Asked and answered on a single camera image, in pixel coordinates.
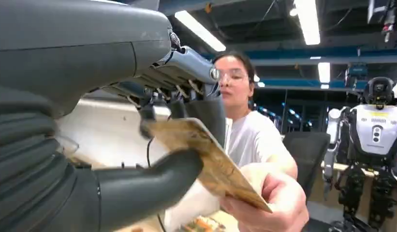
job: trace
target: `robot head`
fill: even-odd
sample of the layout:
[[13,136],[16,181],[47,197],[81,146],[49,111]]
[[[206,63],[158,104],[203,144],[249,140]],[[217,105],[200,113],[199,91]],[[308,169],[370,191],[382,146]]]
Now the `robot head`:
[[375,77],[368,81],[364,98],[368,104],[385,105],[393,99],[393,81],[387,77]]

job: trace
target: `ceiling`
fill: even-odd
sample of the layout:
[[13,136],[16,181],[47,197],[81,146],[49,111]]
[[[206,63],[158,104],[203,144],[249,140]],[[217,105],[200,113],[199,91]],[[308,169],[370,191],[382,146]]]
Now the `ceiling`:
[[[174,12],[166,11],[174,1],[181,2],[160,2],[161,10],[170,14],[174,31],[184,45],[210,58],[215,51],[176,20]],[[289,15],[293,0],[213,0],[209,13],[204,10],[205,1],[191,2],[203,3],[193,4],[191,10],[186,4],[184,9],[227,49],[247,52],[262,80],[319,80],[317,63],[323,61],[332,64],[332,80],[343,80],[350,62],[368,63],[369,78],[397,78],[397,33],[385,43],[382,25],[367,23],[368,0],[316,0],[321,31],[321,43],[316,46],[305,45],[297,17]]]
[[[175,12],[188,11],[227,49],[246,52],[266,85],[256,90],[255,102],[282,115],[287,94],[289,101],[316,103],[315,110],[313,105],[307,110],[316,120],[316,106],[322,101],[357,102],[355,95],[347,97],[343,83],[351,62],[366,63],[368,79],[386,76],[397,81],[397,17],[395,33],[385,43],[383,25],[368,24],[368,0],[316,0],[316,5],[321,42],[312,46],[305,45],[298,17],[289,14],[294,0],[160,0],[159,11],[169,17],[182,45],[206,58],[215,51],[175,19]],[[329,89],[321,89],[319,62],[331,63]],[[300,104],[291,107],[302,111]]]

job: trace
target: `woman's hand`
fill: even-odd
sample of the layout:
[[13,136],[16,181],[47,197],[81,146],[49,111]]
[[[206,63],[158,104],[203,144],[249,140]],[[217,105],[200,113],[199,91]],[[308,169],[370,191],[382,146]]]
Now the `woman's hand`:
[[221,199],[221,206],[238,220],[240,232],[300,232],[309,220],[303,189],[296,180],[282,172],[266,171],[268,165],[263,164],[267,163],[254,164],[243,174],[247,178],[249,176],[256,190],[261,190],[261,196],[273,213],[229,197]]

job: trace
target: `ceiling light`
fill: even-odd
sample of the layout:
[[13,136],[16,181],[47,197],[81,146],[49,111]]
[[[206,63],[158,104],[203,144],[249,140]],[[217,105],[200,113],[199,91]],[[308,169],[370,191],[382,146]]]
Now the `ceiling light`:
[[293,8],[292,10],[289,11],[289,15],[294,17],[298,14],[298,11],[296,10],[296,8]]
[[295,6],[305,43],[307,45],[319,44],[321,38],[315,0],[295,0]]
[[110,0],[90,0],[90,1],[99,1],[99,2],[105,2],[105,3],[112,3],[112,4],[126,5],[127,6],[127,4],[124,4],[122,2],[110,1]]
[[257,76],[257,75],[254,75],[254,81],[255,81],[255,82],[259,82],[259,81],[260,81],[260,77]]
[[321,83],[329,83],[331,81],[331,64],[327,62],[318,63],[318,73]]
[[179,11],[174,16],[214,50],[217,52],[225,51],[226,47],[187,11]]

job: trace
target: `cable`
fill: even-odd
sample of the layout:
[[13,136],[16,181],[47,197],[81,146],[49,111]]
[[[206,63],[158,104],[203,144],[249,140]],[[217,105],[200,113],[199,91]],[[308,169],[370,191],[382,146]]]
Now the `cable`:
[[[148,165],[148,167],[151,167],[151,163],[150,163],[150,145],[153,142],[153,140],[154,140],[154,137],[151,138],[150,141],[147,143],[147,165]],[[164,224],[163,224],[163,222],[161,220],[160,214],[157,214],[157,219],[159,220],[159,224],[160,224],[160,227],[161,227],[162,231],[166,232]]]
[[[264,16],[262,17],[262,19],[261,19],[260,21],[258,21],[258,23],[257,23],[253,28],[247,30],[247,32],[246,32],[242,37],[240,37],[240,39],[246,39],[246,38],[248,38],[250,35],[252,35],[252,34],[255,32],[255,30],[257,30],[257,28],[258,28],[258,27],[261,25],[261,23],[265,20],[265,17],[266,17],[266,16],[268,15],[268,13],[271,11],[272,6],[275,4],[276,1],[277,1],[277,0],[273,0],[273,1],[272,1],[271,5],[269,5],[269,7],[268,7],[267,11],[265,12]],[[211,16],[211,14],[207,14],[207,15],[209,16],[209,19],[211,20],[211,22],[212,22],[212,24],[214,25],[215,29],[217,29],[218,33],[219,33],[222,37],[224,37],[224,39],[229,39],[229,40],[233,39],[231,36],[225,34],[225,33],[220,29],[220,27],[219,27],[218,24],[215,22],[214,18]]]
[[349,13],[350,13],[351,11],[352,11],[352,8],[350,8],[350,9],[346,12],[346,14],[345,14],[337,23],[335,23],[334,25],[332,25],[332,26],[330,26],[330,27],[324,29],[323,31],[329,31],[329,30],[332,30],[332,29],[334,29],[335,27],[337,27],[343,20],[345,20],[346,16],[348,16]]

